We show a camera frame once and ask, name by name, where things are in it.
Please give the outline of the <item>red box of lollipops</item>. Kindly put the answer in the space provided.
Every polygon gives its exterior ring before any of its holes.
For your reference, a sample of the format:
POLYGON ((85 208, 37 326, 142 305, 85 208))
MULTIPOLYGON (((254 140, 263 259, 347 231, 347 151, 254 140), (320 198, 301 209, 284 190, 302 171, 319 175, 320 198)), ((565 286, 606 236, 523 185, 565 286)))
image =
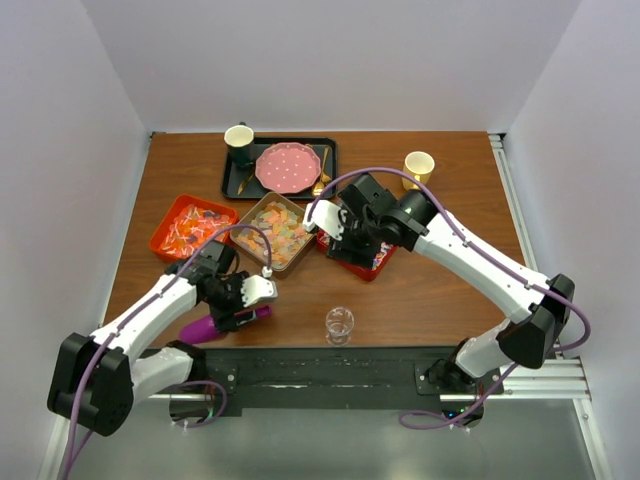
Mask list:
POLYGON ((322 229, 316 233, 316 241, 321 253, 365 282, 374 281, 397 250, 396 246, 381 242, 376 254, 370 249, 364 253, 333 252, 330 250, 333 239, 322 229))

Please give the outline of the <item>purple plastic scoop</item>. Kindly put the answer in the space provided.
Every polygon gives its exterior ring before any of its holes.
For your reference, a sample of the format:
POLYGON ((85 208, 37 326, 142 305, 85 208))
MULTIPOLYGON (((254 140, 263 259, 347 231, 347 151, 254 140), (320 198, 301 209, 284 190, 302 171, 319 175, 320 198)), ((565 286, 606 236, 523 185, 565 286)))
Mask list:
MULTIPOLYGON (((270 306, 262 306, 258 308, 262 310, 263 316, 257 320, 268 318, 273 313, 270 306)), ((216 341, 225 338, 229 333, 236 332, 242 327, 257 321, 255 320, 246 324, 236 324, 234 316, 227 318, 224 321, 216 320, 212 316, 205 316, 195 320, 180 330, 179 340, 192 345, 216 341)))

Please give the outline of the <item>silver tin of gummies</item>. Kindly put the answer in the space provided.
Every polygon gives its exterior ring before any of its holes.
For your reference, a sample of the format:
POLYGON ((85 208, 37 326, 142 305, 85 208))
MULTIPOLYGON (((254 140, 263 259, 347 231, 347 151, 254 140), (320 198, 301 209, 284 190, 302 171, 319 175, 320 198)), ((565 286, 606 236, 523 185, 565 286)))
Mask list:
MULTIPOLYGON (((287 275, 316 242, 302 225, 305 210, 275 192, 262 197, 240 220, 260 229, 269 241, 274 274, 287 275)), ((267 248, 254 229, 235 229, 231 240, 259 264, 266 264, 267 248)))

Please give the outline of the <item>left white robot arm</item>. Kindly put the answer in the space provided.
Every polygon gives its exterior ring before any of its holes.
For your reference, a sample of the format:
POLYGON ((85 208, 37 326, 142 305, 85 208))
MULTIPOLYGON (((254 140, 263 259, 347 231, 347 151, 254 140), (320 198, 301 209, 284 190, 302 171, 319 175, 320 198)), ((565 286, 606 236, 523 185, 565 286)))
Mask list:
POLYGON ((206 357, 183 341, 145 350, 166 327, 205 303, 216 334, 251 321, 248 309, 277 298, 268 268, 232 271, 236 250, 211 241, 187 260, 169 265, 156 284, 116 320, 61 344, 47 398, 48 409, 102 436, 118 430, 138 403, 174 385, 200 390, 206 357))

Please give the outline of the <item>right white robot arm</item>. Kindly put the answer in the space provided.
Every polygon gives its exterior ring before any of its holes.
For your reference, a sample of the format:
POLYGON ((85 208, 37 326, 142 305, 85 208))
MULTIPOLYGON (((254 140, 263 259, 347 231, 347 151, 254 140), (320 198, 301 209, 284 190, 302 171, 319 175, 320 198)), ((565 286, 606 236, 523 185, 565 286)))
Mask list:
POLYGON ((305 227, 330 238, 330 258, 370 268, 382 244, 429 258, 494 303, 504 319, 462 340, 425 375, 429 383, 469 392, 482 377, 509 363, 540 368, 564 329, 575 284, 531 270, 482 241, 423 190, 396 198, 370 173, 361 173, 338 195, 308 207, 305 227))

